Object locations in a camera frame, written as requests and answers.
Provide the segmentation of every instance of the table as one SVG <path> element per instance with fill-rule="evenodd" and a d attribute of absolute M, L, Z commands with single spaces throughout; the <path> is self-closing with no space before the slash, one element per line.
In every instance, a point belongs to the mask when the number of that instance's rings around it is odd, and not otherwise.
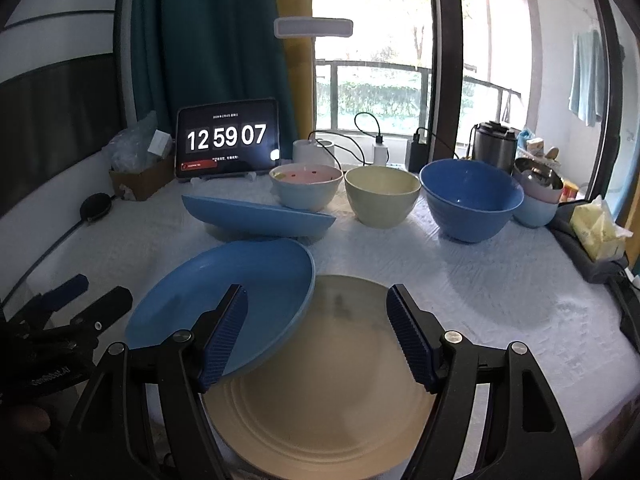
<path fill-rule="evenodd" d="M 267 176 L 197 186 L 174 181 L 146 202 L 116 201 L 110 215 L 63 244 L 34 273 L 30 287 L 41 292 L 78 272 L 87 275 L 88 293 L 56 313 L 55 324 L 66 323 L 115 285 L 129 288 L 136 304 L 170 270 L 231 240 L 189 216 L 182 193 L 275 203 L 270 187 Z M 460 244 L 439 231 L 422 194 L 403 224 L 379 231 L 354 218 L 342 185 L 328 212 L 337 220 L 323 238 L 299 240 L 312 253 L 318 274 L 347 274 L 386 286 L 404 283 L 446 330 L 497 348 L 525 342 L 577 446 L 640 393 L 640 357 L 620 333 L 616 304 L 603 285 L 582 280 L 546 229 L 511 221 L 491 240 Z M 104 333 L 96 360 L 110 342 L 122 338 L 127 319 Z M 478 387 L 461 473 L 473 468 L 487 391 Z"/>

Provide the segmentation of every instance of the towel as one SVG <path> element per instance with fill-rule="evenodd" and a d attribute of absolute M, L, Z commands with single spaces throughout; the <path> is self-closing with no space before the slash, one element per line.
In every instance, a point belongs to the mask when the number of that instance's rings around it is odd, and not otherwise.
<path fill-rule="evenodd" d="M 604 53 L 597 30 L 574 36 L 574 81 L 571 110 L 587 126 L 602 120 L 605 99 Z"/>

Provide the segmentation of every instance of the teal curtain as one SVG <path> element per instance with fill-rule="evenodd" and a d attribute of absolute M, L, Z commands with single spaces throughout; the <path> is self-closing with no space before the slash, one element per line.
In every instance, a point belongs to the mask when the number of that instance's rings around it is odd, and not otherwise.
<path fill-rule="evenodd" d="M 280 150 L 298 138 L 282 42 L 273 35 L 276 0 L 161 0 L 168 110 L 273 97 Z"/>
<path fill-rule="evenodd" d="M 138 120 L 155 110 L 158 128 L 172 133 L 174 121 L 169 117 L 162 72 L 159 2 L 132 1 L 131 78 Z"/>

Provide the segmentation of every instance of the metal bolt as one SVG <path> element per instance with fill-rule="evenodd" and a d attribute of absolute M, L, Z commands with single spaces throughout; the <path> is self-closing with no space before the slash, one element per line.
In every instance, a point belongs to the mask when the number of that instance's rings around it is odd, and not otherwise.
<path fill-rule="evenodd" d="M 513 343 L 511 345 L 511 349 L 516 352 L 516 354 L 519 355 L 524 355 L 527 353 L 527 345 L 525 345 L 524 343 L 521 343 L 520 341 L 516 341 L 515 343 Z"/>
<path fill-rule="evenodd" d="M 448 332 L 445 332 L 444 339 L 450 343 L 458 344 L 462 341 L 462 334 L 455 330 L 449 330 Z"/>
<path fill-rule="evenodd" d="M 118 355 L 124 352 L 124 345 L 122 343 L 114 343 L 109 346 L 107 350 L 111 355 Z"/>
<path fill-rule="evenodd" d="M 178 330 L 178 332 L 174 332 L 174 341 L 177 343 L 184 343 L 191 339 L 191 332 L 188 330 Z"/>

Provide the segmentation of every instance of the dark blue bowl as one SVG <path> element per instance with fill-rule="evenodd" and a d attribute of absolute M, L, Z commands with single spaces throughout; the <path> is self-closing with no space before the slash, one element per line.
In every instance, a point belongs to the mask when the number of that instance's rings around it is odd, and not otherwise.
<path fill-rule="evenodd" d="M 476 243 L 495 236 L 522 203 L 522 186 L 477 160 L 436 160 L 420 172 L 431 216 L 450 237 Z"/>

